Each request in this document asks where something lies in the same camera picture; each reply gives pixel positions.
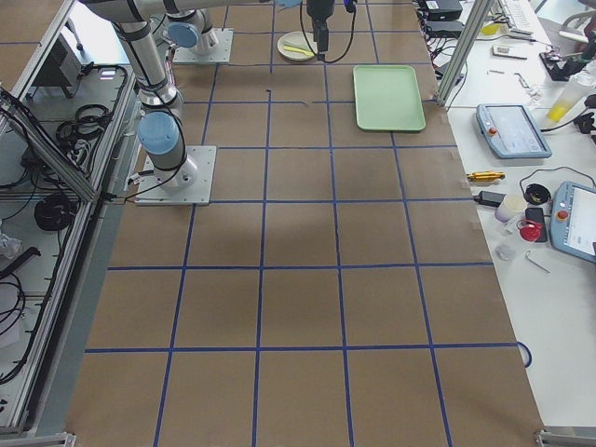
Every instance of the green tray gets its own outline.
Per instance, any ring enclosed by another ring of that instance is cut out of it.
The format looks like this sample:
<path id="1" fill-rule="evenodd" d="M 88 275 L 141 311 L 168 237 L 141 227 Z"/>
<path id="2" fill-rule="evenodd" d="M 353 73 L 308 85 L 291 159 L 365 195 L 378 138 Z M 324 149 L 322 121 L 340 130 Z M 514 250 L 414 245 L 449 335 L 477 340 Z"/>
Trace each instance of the green tray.
<path id="1" fill-rule="evenodd" d="M 357 65 L 354 93 L 361 129 L 416 132 L 427 125 L 416 72 L 408 65 Z"/>

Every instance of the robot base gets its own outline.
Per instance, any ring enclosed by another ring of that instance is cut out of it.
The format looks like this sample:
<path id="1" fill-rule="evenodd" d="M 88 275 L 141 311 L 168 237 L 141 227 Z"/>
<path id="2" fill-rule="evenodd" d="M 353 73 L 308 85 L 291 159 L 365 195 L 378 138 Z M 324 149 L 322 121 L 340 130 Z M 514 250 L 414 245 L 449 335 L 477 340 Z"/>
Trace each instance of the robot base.
<path id="1" fill-rule="evenodd" d="M 136 197 L 137 205 L 209 205 L 211 196 L 211 183 L 213 181 L 213 170 L 215 168 L 215 146 L 186 146 L 187 156 L 192 157 L 198 166 L 196 180 L 182 189 L 169 190 L 156 188 Z M 153 163 L 149 157 L 145 160 L 143 169 L 153 169 Z M 148 189 L 156 186 L 155 176 L 142 177 L 139 189 Z"/>
<path id="2" fill-rule="evenodd" d="M 215 35 L 219 40 L 219 45 L 209 54 L 196 54 L 188 48 L 179 47 L 174 55 L 174 63 L 179 64 L 210 64 L 210 63 L 229 63 L 232 53 L 232 39 L 234 31 L 225 29 L 214 29 Z"/>

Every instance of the white keyboard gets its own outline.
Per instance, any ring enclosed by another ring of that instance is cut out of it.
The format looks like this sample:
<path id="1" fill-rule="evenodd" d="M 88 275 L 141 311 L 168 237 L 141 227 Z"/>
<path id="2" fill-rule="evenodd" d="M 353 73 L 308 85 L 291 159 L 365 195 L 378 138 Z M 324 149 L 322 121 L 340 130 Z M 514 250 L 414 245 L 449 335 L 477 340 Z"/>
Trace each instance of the white keyboard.
<path id="1" fill-rule="evenodd" d="M 534 30 L 525 16 L 522 2 L 528 0 L 498 0 L 501 10 L 507 17 L 509 30 L 513 33 L 532 35 Z"/>

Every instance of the desk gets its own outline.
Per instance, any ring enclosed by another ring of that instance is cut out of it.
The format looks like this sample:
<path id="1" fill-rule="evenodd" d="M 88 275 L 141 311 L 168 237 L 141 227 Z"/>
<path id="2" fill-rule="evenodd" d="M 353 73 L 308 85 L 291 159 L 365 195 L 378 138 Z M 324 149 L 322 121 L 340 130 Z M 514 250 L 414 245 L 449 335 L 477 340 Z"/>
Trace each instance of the desk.
<path id="1" fill-rule="evenodd" d="M 535 38 L 548 42 L 544 30 L 529 7 L 527 16 L 534 21 Z M 490 55 L 498 42 L 527 48 L 527 61 L 503 60 Z M 496 184 L 472 186 L 500 193 L 520 193 L 518 181 L 539 168 L 569 166 L 596 175 L 596 145 L 587 135 L 572 127 L 546 134 L 552 149 L 548 159 L 504 160 L 488 148 L 475 118 L 475 107 L 483 102 L 517 102 L 528 104 L 525 93 L 513 73 L 519 72 L 530 85 L 539 85 L 542 100 L 533 110 L 536 121 L 547 123 L 547 110 L 559 94 L 563 83 L 553 82 L 543 69 L 537 53 L 544 45 L 502 38 L 495 42 L 477 42 L 468 58 L 468 76 L 462 91 L 449 111 L 449 120 L 466 172 L 504 171 L 507 178 Z M 505 74 L 488 73 L 498 69 Z M 564 119 L 574 116 L 576 107 Z M 587 179 L 570 171 L 538 173 L 532 179 L 544 184 L 552 193 L 564 180 L 588 184 Z M 505 236 L 504 225 L 493 214 L 494 209 L 478 206 L 499 283 L 511 322 L 519 341 L 527 344 L 534 356 L 526 371 L 536 403 L 547 426 L 596 426 L 596 265 L 553 250 L 549 243 L 528 244 L 533 258 L 548 268 L 547 274 L 521 255 L 511 262 L 500 260 L 494 247 L 501 242 L 510 245 L 524 241 L 517 235 Z"/>

